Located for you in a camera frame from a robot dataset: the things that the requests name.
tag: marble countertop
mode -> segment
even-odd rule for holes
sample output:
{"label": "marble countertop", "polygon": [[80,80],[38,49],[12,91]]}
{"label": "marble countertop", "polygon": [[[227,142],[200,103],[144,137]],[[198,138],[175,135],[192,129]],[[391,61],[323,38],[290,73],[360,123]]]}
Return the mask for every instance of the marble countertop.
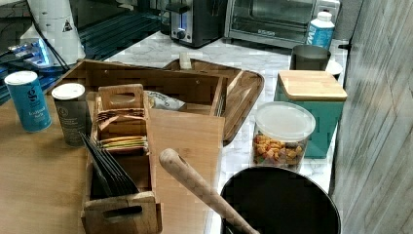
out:
{"label": "marble countertop", "polygon": [[[345,70],[347,51],[338,49],[337,47],[343,43],[345,42],[333,40],[330,52],[331,59],[342,64]],[[178,59],[179,53],[187,53],[191,59],[202,59],[234,66],[243,70],[255,71],[265,78],[265,86],[257,102],[253,105],[233,141],[222,149],[221,169],[218,169],[219,180],[217,183],[217,190],[220,192],[225,182],[231,176],[249,167],[251,140],[255,123],[254,113],[258,105],[274,100],[278,71],[289,68],[291,50],[258,45],[245,41],[227,43],[223,39],[217,40],[200,49],[191,49],[174,43],[167,35],[157,32],[107,59],[107,61],[164,67],[172,60]],[[343,77],[344,74],[342,73],[338,80],[341,84],[343,84]],[[325,159],[304,158],[299,171],[301,175],[309,177],[318,184],[326,193],[328,193],[331,177],[334,139],[335,134]],[[219,215],[211,212],[207,220],[206,233],[219,233]]]}

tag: toaster oven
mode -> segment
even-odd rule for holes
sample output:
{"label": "toaster oven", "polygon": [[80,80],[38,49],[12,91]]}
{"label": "toaster oven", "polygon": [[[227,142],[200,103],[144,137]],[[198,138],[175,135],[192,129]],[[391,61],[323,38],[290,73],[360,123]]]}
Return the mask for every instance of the toaster oven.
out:
{"label": "toaster oven", "polygon": [[292,48],[305,44],[318,12],[331,13],[335,22],[339,9],[338,0],[229,0],[224,36]]}

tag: glass jar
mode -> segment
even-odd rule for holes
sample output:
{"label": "glass jar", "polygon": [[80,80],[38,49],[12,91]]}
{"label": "glass jar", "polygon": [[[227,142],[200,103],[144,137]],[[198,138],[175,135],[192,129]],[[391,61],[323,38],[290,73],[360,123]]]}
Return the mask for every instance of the glass jar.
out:
{"label": "glass jar", "polygon": [[259,106],[252,139],[252,165],[299,171],[315,127],[314,116],[299,105],[272,101]]}

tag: wooden spoon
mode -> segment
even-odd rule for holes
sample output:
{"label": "wooden spoon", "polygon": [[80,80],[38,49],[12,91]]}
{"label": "wooden spoon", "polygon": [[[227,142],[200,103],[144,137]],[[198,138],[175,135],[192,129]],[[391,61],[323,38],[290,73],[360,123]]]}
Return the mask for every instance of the wooden spoon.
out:
{"label": "wooden spoon", "polygon": [[159,157],[162,167],[199,199],[243,233],[259,234],[173,149]]}

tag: plastic lid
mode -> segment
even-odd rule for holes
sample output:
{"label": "plastic lid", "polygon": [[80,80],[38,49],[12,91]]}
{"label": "plastic lid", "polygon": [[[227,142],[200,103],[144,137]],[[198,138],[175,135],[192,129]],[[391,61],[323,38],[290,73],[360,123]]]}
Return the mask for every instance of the plastic lid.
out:
{"label": "plastic lid", "polygon": [[328,12],[319,12],[317,14],[317,19],[323,20],[323,21],[331,21],[332,15],[331,13]]}
{"label": "plastic lid", "polygon": [[337,74],[340,74],[343,71],[343,66],[335,60],[330,60],[328,62],[328,65],[327,65],[325,71],[327,71],[327,72],[329,72],[333,75],[337,75]]}
{"label": "plastic lid", "polygon": [[33,71],[18,71],[8,75],[4,79],[6,85],[24,85],[33,82],[37,79],[36,72]]}
{"label": "plastic lid", "polygon": [[85,92],[85,87],[81,84],[68,83],[58,86],[52,90],[52,97],[56,99],[73,99],[80,97]]}
{"label": "plastic lid", "polygon": [[308,110],[283,101],[259,106],[255,122],[263,135],[285,142],[305,139],[316,127],[316,119]]}

